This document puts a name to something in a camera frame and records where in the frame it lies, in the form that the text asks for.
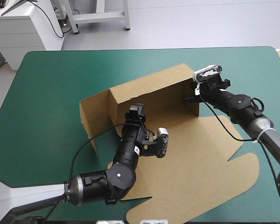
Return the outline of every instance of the white cabinet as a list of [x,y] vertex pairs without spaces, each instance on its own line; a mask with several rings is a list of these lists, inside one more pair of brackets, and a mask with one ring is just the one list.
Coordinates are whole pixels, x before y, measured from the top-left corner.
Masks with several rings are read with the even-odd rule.
[[[1,16],[15,1],[9,0],[7,6],[0,10],[0,52],[10,67],[18,70],[26,53],[61,50],[64,38],[56,36],[44,13],[30,2]],[[56,32],[62,36],[50,0],[39,0],[37,5],[46,12]]]

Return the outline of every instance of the green table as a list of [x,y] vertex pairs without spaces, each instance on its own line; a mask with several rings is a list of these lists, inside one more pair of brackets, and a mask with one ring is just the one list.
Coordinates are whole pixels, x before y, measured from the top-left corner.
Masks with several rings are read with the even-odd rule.
[[[229,91],[262,99],[265,114],[280,132],[280,59],[270,47],[31,52],[25,56],[0,110],[0,180],[10,186],[67,180],[71,159],[87,140],[79,101],[180,63],[194,70],[222,65],[223,78],[231,80]],[[201,116],[212,116],[204,105]],[[77,159],[74,173],[104,169],[118,141],[115,131],[100,137],[99,156],[89,145]],[[256,184],[193,221],[280,222],[280,199],[260,146],[245,143],[234,157],[248,152],[259,158]],[[104,202],[80,207],[61,204],[50,219],[125,219],[126,212],[143,201],[118,202],[115,206]],[[32,215],[44,216],[48,210]]]

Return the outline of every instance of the unfolded cardboard box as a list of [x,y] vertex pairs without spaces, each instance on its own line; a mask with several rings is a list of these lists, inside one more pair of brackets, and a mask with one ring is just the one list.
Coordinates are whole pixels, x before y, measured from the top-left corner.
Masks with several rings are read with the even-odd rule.
[[[81,119],[92,136],[125,122],[131,105],[143,103],[146,125],[153,131],[169,131],[166,156],[140,157],[137,180],[123,200],[151,197],[128,211],[131,224],[143,219],[187,222],[247,191],[257,180],[259,162],[255,154],[229,161],[240,148],[215,117],[199,118],[199,104],[184,104],[192,90],[193,70],[185,64],[124,83],[80,103]],[[221,116],[238,138],[230,121]],[[121,135],[122,127],[117,127]]]

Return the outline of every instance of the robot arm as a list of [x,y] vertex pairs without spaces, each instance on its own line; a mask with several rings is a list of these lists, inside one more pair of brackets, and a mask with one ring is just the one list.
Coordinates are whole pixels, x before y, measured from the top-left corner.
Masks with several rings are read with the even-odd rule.
[[[263,114],[264,105],[257,98],[226,91],[230,81],[221,79],[221,71],[221,66],[210,65],[195,72],[192,88],[196,91],[184,99],[185,103],[205,101],[224,112],[252,139],[261,141],[280,164],[280,134],[274,129],[273,122]],[[262,108],[259,109],[255,100],[260,102]],[[277,182],[280,189],[280,173]]]
[[157,137],[149,141],[145,127],[144,105],[132,105],[126,113],[122,138],[110,169],[79,174],[68,183],[11,188],[0,182],[0,224],[12,224],[17,216],[42,209],[56,203],[70,202],[81,205],[104,200],[113,205],[123,198],[136,181],[139,156],[166,154],[168,132],[159,128]]

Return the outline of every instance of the cabinet drawer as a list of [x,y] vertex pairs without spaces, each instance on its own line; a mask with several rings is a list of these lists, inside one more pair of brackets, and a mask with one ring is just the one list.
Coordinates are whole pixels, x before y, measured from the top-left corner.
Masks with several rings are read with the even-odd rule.
[[41,50],[46,49],[44,47],[0,48],[1,54],[13,70],[19,69],[25,54]]
[[0,34],[37,33],[31,19],[0,20]]
[[0,48],[9,47],[43,47],[43,43],[37,33],[0,34]]

